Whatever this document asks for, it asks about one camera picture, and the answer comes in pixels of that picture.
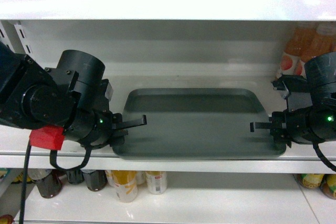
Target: black cable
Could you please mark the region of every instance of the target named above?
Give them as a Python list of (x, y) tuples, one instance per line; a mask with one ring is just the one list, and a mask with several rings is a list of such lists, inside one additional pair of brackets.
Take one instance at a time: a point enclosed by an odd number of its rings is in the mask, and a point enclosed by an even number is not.
[(28, 141), (26, 156), (25, 156), (25, 164), (23, 167), (23, 181), (21, 188), (21, 202), (20, 202), (20, 219), (19, 224), (23, 224), (25, 218), (25, 206), (26, 206), (26, 191), (27, 191), (27, 177), (28, 177), (28, 164), (30, 157), (31, 145), (30, 141)]
[(313, 148), (317, 154), (317, 156), (321, 159), (321, 161), (330, 169), (332, 169), (334, 172), (336, 172), (336, 166), (333, 165), (325, 156), (324, 154), (321, 152), (319, 144), (314, 143), (313, 144)]

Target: metal tray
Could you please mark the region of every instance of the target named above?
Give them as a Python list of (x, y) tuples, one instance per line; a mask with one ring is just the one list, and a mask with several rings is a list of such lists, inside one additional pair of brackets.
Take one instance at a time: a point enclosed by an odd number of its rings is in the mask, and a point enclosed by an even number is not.
[(246, 89), (137, 89), (124, 120), (147, 115), (113, 148), (125, 159), (265, 159), (283, 154), (268, 131), (250, 132), (250, 122), (268, 122), (257, 97)]

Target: shelf surface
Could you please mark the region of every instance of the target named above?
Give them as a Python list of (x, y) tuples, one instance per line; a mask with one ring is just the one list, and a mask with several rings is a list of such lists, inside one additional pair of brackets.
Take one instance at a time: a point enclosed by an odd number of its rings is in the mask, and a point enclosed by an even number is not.
[(52, 199), (34, 188), (25, 223), (318, 223), (288, 174), (167, 175), (166, 192), (153, 195), (141, 185), (131, 203), (119, 202), (110, 186), (94, 193), (65, 182)]
[[(282, 111), (285, 101), (272, 89), (271, 78), (225, 77), (139, 77), (109, 78), (114, 88), (110, 103), (112, 112), (122, 112), (128, 94), (138, 88), (246, 88), (259, 99), (266, 112)], [(0, 127), (0, 163), (2, 167), (22, 168), (29, 130)], [(321, 150), (336, 161), (336, 142), (323, 143)], [(33, 148), (29, 166), (49, 168), (49, 151)], [(65, 141), (59, 152), (58, 163), (66, 168), (81, 163), (84, 149), (78, 143)], [(112, 148), (95, 150), (87, 169), (167, 170), (180, 172), (238, 172), (238, 173), (330, 173), (317, 158), (311, 145), (293, 144), (286, 152), (268, 160), (137, 160), (117, 158)]]
[(336, 20), (336, 0), (0, 0), (0, 19)]

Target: robotic arm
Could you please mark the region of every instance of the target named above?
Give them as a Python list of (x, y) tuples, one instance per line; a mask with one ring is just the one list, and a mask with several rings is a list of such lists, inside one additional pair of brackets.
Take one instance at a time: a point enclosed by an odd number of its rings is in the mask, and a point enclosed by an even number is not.
[(57, 68), (42, 69), (28, 55), (10, 51), (0, 42), (0, 124), (33, 130), (30, 143), (50, 149), (57, 169), (57, 151), (66, 137), (92, 150), (123, 144), (125, 129), (146, 124), (146, 116), (123, 122), (109, 110), (112, 87), (102, 80), (105, 66), (76, 50), (62, 53)]
[(320, 143), (336, 141), (336, 52), (315, 57), (304, 68), (307, 79), (282, 76), (273, 82), (287, 109), (273, 112), (269, 123), (251, 123), (251, 132), (269, 129), (275, 142), (312, 144), (317, 156), (336, 172), (319, 149)]

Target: juice bottle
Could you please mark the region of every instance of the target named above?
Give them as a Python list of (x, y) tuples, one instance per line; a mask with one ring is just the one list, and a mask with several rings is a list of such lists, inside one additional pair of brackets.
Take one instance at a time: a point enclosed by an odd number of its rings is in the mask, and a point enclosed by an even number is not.
[(321, 23), (309, 47), (302, 51), (300, 61), (294, 71), (295, 75), (306, 77), (305, 63), (314, 57), (332, 52), (332, 47), (335, 42), (336, 25), (334, 22)]
[(138, 194), (134, 170), (114, 170), (113, 180), (115, 193), (121, 202), (131, 202)]
[(287, 42), (280, 67), (276, 74), (279, 79), (283, 74), (294, 74), (302, 52), (311, 44), (315, 33), (315, 22), (298, 22), (294, 35)]
[(326, 196), (336, 199), (336, 174), (327, 175), (320, 188)]
[(146, 172), (148, 190), (152, 194), (162, 194), (167, 190), (167, 172)]
[(299, 184), (308, 189), (315, 189), (321, 185), (324, 174), (298, 174)]
[(62, 183), (51, 169), (28, 169), (29, 177), (36, 184), (38, 191), (43, 198), (53, 198), (62, 189)]
[(86, 170), (83, 169), (83, 176), (86, 186), (90, 191), (99, 191), (107, 184), (105, 172), (103, 170)]

